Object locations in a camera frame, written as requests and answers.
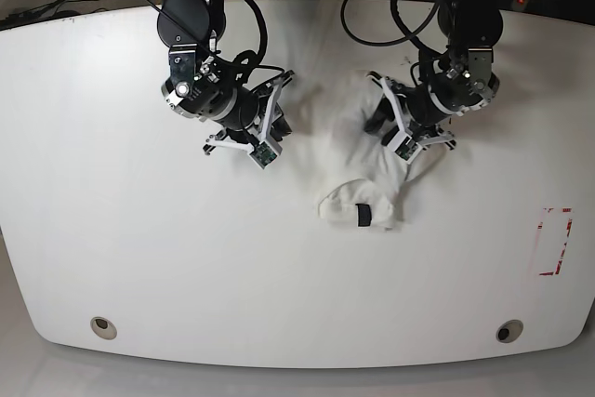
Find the red tape rectangle marking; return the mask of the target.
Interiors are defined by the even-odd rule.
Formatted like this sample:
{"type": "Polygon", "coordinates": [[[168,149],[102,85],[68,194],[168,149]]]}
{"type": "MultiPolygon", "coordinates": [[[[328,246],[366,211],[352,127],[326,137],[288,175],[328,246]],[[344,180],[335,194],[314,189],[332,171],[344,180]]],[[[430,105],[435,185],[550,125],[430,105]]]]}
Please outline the red tape rectangle marking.
{"type": "Polygon", "coordinates": [[[572,207],[544,210],[537,226],[533,270],[539,277],[559,275],[573,226],[572,207]]]}

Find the white printed T-shirt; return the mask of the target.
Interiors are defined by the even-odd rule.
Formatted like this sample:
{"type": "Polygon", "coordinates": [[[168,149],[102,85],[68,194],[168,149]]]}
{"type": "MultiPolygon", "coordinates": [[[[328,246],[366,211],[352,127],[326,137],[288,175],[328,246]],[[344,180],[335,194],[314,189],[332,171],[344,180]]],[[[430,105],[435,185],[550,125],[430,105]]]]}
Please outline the white printed T-shirt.
{"type": "Polygon", "coordinates": [[[403,199],[446,156],[443,145],[402,161],[364,124],[382,98],[363,71],[338,78],[315,96],[311,138],[300,147],[318,217],[337,228],[392,231],[403,221],[403,199]]]}

